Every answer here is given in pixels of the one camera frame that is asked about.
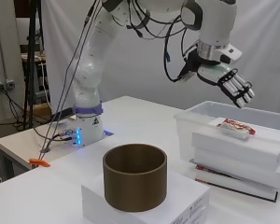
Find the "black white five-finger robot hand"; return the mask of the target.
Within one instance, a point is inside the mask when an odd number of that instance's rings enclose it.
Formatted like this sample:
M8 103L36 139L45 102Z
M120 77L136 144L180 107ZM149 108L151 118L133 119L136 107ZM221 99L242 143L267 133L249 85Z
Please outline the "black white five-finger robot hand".
M243 108L255 97L252 84L245 81L236 68L204 60L199 57L196 49L188 54L177 78L190 79L194 75L206 84L219 87L238 108Z

